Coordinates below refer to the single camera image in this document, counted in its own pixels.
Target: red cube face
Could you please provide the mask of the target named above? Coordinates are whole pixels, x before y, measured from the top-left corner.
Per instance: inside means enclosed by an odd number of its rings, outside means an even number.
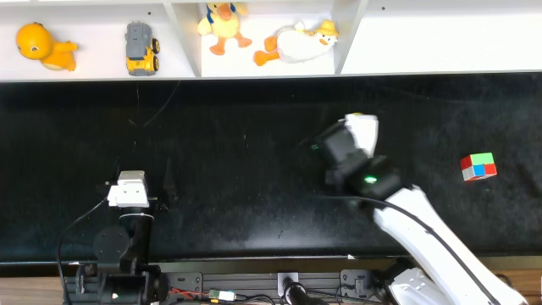
[[[461,159],[461,170],[468,169],[471,166],[473,166],[471,156],[466,156],[465,158]]]
[[[486,175],[497,175],[495,164],[484,164],[484,169]]]

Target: stuffed animal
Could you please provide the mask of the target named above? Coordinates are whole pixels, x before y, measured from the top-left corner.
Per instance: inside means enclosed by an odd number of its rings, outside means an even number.
[[[338,37],[333,21],[324,20],[314,32],[305,30],[305,25],[299,22],[295,27],[284,27],[276,36],[268,37],[264,42],[267,52],[257,51],[254,62],[263,66],[269,60],[279,58],[289,64],[308,61],[328,52]]]
[[[52,70],[75,70],[72,51],[77,45],[72,42],[57,42],[39,23],[20,28],[16,39],[19,52],[28,59],[39,59],[41,64]]]
[[[224,55],[224,45],[227,39],[235,38],[239,47],[248,47],[252,40],[243,37],[239,32],[241,23],[237,13],[246,15],[246,5],[243,3],[207,3],[207,15],[203,17],[197,29],[201,35],[213,33],[218,37],[218,43],[209,49],[216,55]]]

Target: blue vest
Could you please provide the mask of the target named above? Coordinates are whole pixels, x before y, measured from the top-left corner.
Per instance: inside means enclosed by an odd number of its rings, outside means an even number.
[[[236,9],[235,9],[235,5],[233,3],[230,3],[230,8],[231,8],[231,11],[235,13]],[[211,17],[212,12],[213,11],[207,5],[207,20],[209,21],[209,23],[211,25],[214,23],[213,17]]]

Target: blue cube face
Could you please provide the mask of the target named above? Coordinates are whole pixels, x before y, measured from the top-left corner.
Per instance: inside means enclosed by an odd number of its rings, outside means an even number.
[[[485,169],[483,165],[474,165],[474,176],[479,177],[485,175]]]

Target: yellow hat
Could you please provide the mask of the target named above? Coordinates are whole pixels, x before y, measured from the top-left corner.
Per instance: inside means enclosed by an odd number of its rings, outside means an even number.
[[[339,33],[335,29],[335,22],[330,20],[324,20],[320,28],[316,30],[317,33],[328,35],[328,36],[338,36]]]

